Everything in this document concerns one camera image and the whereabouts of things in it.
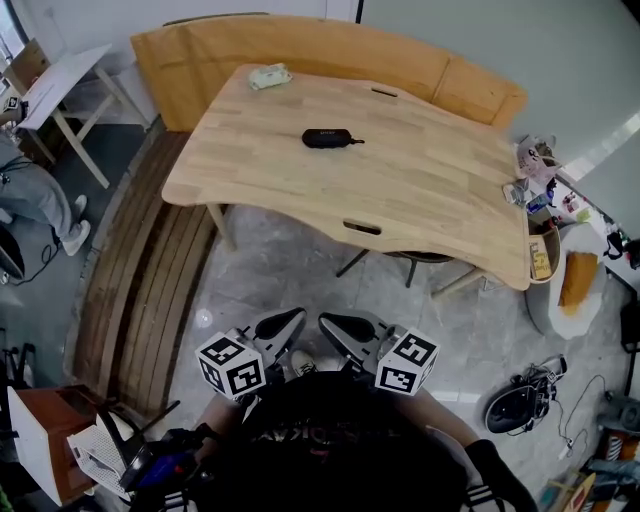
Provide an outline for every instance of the wooden table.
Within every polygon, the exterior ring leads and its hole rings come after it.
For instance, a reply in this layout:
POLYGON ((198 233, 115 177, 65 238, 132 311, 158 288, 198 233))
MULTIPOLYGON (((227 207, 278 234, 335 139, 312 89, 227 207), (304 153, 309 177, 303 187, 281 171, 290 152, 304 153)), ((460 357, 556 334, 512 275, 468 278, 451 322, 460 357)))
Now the wooden table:
POLYGON ((87 133, 89 133, 89 130, 115 100, 118 100, 124 108, 135 115, 145 130, 149 128, 149 123, 144 116, 98 64, 110 48, 111 45, 107 44, 75 55, 65 55, 58 62, 47 68, 22 98, 24 101, 29 102, 29 115, 19 125, 20 128, 24 128, 31 133, 34 141, 38 144, 45 156, 51 163, 55 163, 53 155, 42 143, 37 134, 37 130, 44 124, 47 118, 52 116, 71 144, 71 147, 78 153, 78 156, 104 188, 109 187, 109 181, 82 145, 82 140, 86 137, 87 133), (102 103, 100 103, 96 111, 89 115, 78 134, 74 134, 66 118, 84 117, 85 114, 61 111, 58 105, 65 96, 69 94, 71 89, 92 69, 96 76, 104 83, 107 96, 102 103))
POLYGON ((207 204, 231 247, 220 203, 275 210, 366 249, 436 252, 478 267, 446 291, 487 272, 529 286, 526 215, 502 193, 516 177, 503 135, 369 81, 295 73, 254 91, 254 67, 238 68, 214 99, 165 201, 207 204), (307 128, 346 128, 366 142, 310 149, 300 140, 307 128))

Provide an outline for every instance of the gray floor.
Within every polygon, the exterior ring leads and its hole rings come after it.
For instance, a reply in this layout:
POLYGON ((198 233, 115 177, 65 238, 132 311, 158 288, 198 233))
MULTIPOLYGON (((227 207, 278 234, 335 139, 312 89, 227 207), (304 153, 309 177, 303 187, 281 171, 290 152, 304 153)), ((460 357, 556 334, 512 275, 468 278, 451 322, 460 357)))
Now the gray floor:
POLYGON ((564 353, 569 373, 559 383, 559 400, 568 411, 595 374, 610 389, 620 389, 628 356, 619 345, 620 307, 629 300, 617 281, 607 282, 603 308, 588 334, 564 341, 543 337, 526 310, 524 294, 484 280, 434 303, 429 296, 462 275, 461 262, 418 265, 411 289, 404 286, 409 263, 369 254, 341 279, 334 274, 358 249, 336 243, 292 219, 258 208, 234 207, 229 228, 238 251, 230 253, 216 242, 194 299, 174 375, 171 398, 182 400, 168 424, 191 428, 213 395, 199 375, 195 348, 218 331, 245 325, 252 315, 282 306, 301 305, 308 313, 302 344, 315 355, 333 349, 316 327, 318 313, 354 307, 369 310, 387 322, 418 326, 441 343, 442 351, 425 387, 483 436, 494 440, 504 460, 534 495, 556 476, 592 453, 596 432, 594 411, 602 394, 594 382, 569 425, 569 436, 589 431, 589 449, 581 436, 571 458, 558 459, 564 444, 558 437, 559 409, 531 433, 493 436, 478 422, 483 399, 496 386, 530 363, 564 353))
MULTIPOLYGON (((72 202, 86 194, 89 202, 84 218, 92 224, 87 243, 73 257, 60 250, 57 257, 33 282, 0 286, 0 327, 6 330, 3 346, 36 346, 35 379, 39 387, 63 382, 62 361, 67 331, 72 321, 76 289, 89 254, 95 227, 102 218, 120 178, 144 140, 144 131, 134 125, 99 125, 84 140, 88 153, 111 186, 105 190, 76 153, 68 147, 51 174, 72 202)), ((42 266, 41 252, 51 244, 51 229, 29 219, 16 217, 7 227, 20 246, 27 278, 42 266)))

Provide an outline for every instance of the metal chair leg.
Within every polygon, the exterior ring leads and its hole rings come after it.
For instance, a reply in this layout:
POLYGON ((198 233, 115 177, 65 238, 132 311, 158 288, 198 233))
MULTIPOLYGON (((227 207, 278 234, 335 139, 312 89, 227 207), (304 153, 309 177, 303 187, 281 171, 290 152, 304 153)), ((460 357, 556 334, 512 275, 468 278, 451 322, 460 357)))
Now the metal chair leg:
POLYGON ((416 260, 411 260, 411 270, 409 270, 409 278, 407 279, 407 283, 405 284, 407 288, 411 287, 411 282, 413 281, 413 274, 416 273, 417 266, 418 266, 418 262, 416 260))
POLYGON ((336 274, 336 277, 342 277, 343 275, 345 275, 349 271, 349 269, 353 267, 356 263, 358 263, 362 258, 364 258, 368 252, 369 252, 369 249, 363 249, 362 251, 360 251, 355 258, 353 258, 349 263, 347 263, 344 266, 344 268, 338 271, 338 273, 336 274))

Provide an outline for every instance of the person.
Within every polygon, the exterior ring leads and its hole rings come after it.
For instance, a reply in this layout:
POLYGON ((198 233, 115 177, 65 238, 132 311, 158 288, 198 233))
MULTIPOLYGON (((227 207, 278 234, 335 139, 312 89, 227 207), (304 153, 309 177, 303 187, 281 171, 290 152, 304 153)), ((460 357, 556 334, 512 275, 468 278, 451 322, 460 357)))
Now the person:
POLYGON ((197 460, 217 471, 193 497, 199 511, 253 500, 286 509, 537 510, 494 444, 426 390, 406 396, 350 372, 319 372, 301 351, 292 365, 298 378, 270 389, 244 421, 250 399, 217 394, 207 406, 198 425, 217 436, 197 460))
MULTIPOLYGON (((0 126, 22 121, 25 110, 16 108, 0 113, 0 126)), ((49 224, 65 252, 73 256, 91 232, 88 221, 79 221, 86 205, 87 197, 81 195, 72 210, 53 176, 25 157, 13 141, 0 132, 1 221, 10 223, 13 221, 11 214, 17 214, 49 224)))

